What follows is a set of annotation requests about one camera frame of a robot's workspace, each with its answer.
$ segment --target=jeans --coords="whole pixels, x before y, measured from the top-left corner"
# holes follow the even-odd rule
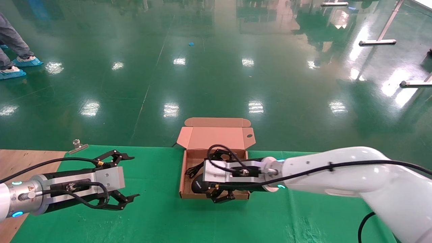
[[[22,40],[18,32],[12,27],[5,16],[0,12],[0,42],[7,45],[20,58],[27,59],[33,56],[29,46]],[[5,70],[13,66],[9,57],[0,49],[0,70]]]

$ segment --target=blue shoe cover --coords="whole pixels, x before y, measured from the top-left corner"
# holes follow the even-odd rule
[[[31,60],[31,61],[17,61],[17,59],[13,60],[13,63],[15,63],[16,67],[34,67],[44,64],[41,62],[38,58]]]
[[[5,80],[9,78],[18,78],[25,76],[26,73],[23,70],[20,70],[19,72],[11,72],[11,73],[0,73],[0,80]]]

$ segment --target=metal stand leg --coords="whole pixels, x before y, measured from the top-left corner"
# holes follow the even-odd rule
[[[396,3],[395,8],[393,9],[393,13],[390,15],[390,18],[388,18],[387,23],[385,24],[384,28],[381,31],[381,34],[379,34],[379,37],[376,41],[360,41],[359,45],[394,45],[396,44],[396,40],[383,40],[385,33],[387,32],[388,28],[390,27],[391,23],[393,22],[397,12],[399,11],[400,6],[402,6],[404,0],[399,0],[399,2]]]
[[[338,0],[336,0],[335,2],[333,2],[333,3],[321,3],[321,7],[331,7],[331,6],[336,6],[336,7],[338,7],[338,6],[348,6],[348,2],[338,2]]]
[[[425,80],[410,80],[410,81],[402,81],[400,83],[401,86],[406,88],[418,88],[419,86],[432,87],[432,73]]]

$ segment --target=blue indicator light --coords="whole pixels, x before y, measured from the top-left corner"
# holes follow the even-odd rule
[[[12,217],[18,217],[18,216],[21,216],[22,214],[23,214],[22,211],[18,211],[18,212],[13,213]]]

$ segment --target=green epoxy floor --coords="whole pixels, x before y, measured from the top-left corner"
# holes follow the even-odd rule
[[[0,148],[169,147],[189,117],[243,117],[253,150],[369,146],[428,165],[432,90],[398,84],[432,71],[432,13],[404,5],[395,46],[359,47],[395,1],[321,2],[3,0],[45,65],[0,82]]]

